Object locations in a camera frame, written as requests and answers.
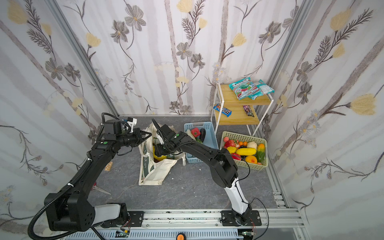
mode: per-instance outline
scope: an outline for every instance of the artificial vegetable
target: artificial vegetable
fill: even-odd
[[[256,157],[253,156],[253,155],[247,156],[247,157],[245,158],[245,161],[246,161],[246,162],[249,162],[249,163],[253,163],[253,164],[256,164],[256,163],[257,163],[257,159],[256,159]]]
[[[247,147],[252,147],[252,148],[256,149],[256,148],[257,148],[257,143],[255,143],[255,142],[249,142],[249,143],[247,144]]]
[[[236,152],[237,148],[230,146],[230,147],[227,147],[227,150],[229,151],[230,154],[232,154]]]
[[[190,136],[191,138],[195,139],[195,136],[192,135],[191,130],[188,129],[187,131],[185,131],[185,133],[186,133],[188,136]]]
[[[236,153],[241,156],[250,156],[256,153],[256,149],[251,147],[239,148]]]
[[[200,131],[199,131],[199,129],[196,127],[196,128],[194,128],[194,129],[192,129],[191,130],[191,133],[192,133],[192,135],[193,136],[195,136],[195,137],[197,137],[197,136],[200,136]]]
[[[241,161],[241,156],[238,155],[237,153],[232,153],[232,158],[233,158],[234,160],[239,160],[239,161]]]
[[[225,147],[234,147],[235,146],[235,141],[234,140],[228,140],[225,145]]]
[[[264,144],[260,143],[259,146],[257,146],[257,153],[256,153],[257,161],[262,162],[265,159],[265,146]]]
[[[200,141],[202,143],[204,142],[206,133],[207,133],[207,131],[204,128],[200,129]]]

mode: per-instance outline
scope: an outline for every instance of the yellow flower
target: yellow flower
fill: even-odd
[[[53,106],[52,104],[48,104],[47,109],[49,111],[53,111],[55,109],[55,106]]]
[[[76,108],[78,105],[82,104],[83,103],[83,99],[82,98],[75,98],[72,102],[72,106],[74,108]]]
[[[359,115],[374,115],[376,112],[374,111],[376,102],[376,98],[373,94],[366,94],[360,97],[357,97],[350,103],[351,108],[355,113]]]
[[[344,44],[340,43],[339,46],[336,48],[335,52],[333,53],[334,58],[341,57],[345,53]]]
[[[207,25],[207,21],[203,18],[199,19],[199,28],[204,28]]]
[[[189,79],[184,77],[184,76],[180,76],[180,77],[177,77],[177,80],[179,82],[185,82],[185,83],[189,83]]]
[[[52,29],[51,29],[51,26],[49,24],[42,23],[41,26],[42,26],[42,28],[46,34],[48,34],[49,36],[52,35]]]
[[[91,47],[97,47],[100,45],[101,39],[95,37],[92,33],[87,33],[87,43]]]
[[[232,45],[237,47],[243,45],[247,40],[245,39],[245,36],[242,33],[236,34],[235,38],[233,39]]]
[[[46,116],[46,117],[49,117],[50,114],[51,114],[51,112],[48,111],[48,110],[44,110],[44,111],[43,111],[43,115]]]
[[[12,0],[9,1],[8,5],[8,18],[17,24],[24,24],[28,20],[23,8],[17,2]]]
[[[283,94],[280,99],[277,101],[277,105],[283,104],[283,107],[287,106],[287,97]]]
[[[331,28],[334,31],[339,31],[347,23],[349,16],[351,15],[351,9],[336,14],[331,18]]]
[[[188,13],[192,10],[192,0],[181,0],[176,7],[180,12]]]

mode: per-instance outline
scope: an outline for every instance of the candy bag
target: candy bag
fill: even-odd
[[[268,93],[273,93],[275,92],[273,90],[273,88],[271,88],[270,86],[268,86],[267,84],[265,84],[261,79],[259,81],[257,81],[255,83],[256,87],[259,88],[259,92],[256,92],[256,93],[253,93],[251,95],[249,95],[248,97],[252,100],[255,100],[257,97],[259,96],[262,96],[262,95],[266,95]]]
[[[231,83],[229,84],[229,88],[236,94],[238,100],[260,92],[260,89],[251,82],[250,78],[244,78],[235,83]]]

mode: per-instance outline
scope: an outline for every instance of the green vegetable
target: green vegetable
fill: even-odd
[[[195,140],[195,136],[192,135],[191,130],[188,129],[187,131],[185,131],[185,133],[186,133],[188,136],[190,136],[193,140]]]
[[[200,129],[200,141],[201,142],[204,142],[206,133],[207,133],[207,131],[204,128]]]
[[[265,158],[265,146],[262,143],[257,146],[256,158],[258,162],[262,162]]]

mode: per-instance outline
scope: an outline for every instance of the small wooden block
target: small wooden block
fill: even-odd
[[[109,171],[111,170],[111,168],[112,168],[112,164],[113,164],[113,162],[109,162],[109,163],[107,164],[107,166],[105,166],[104,171],[109,172]]]

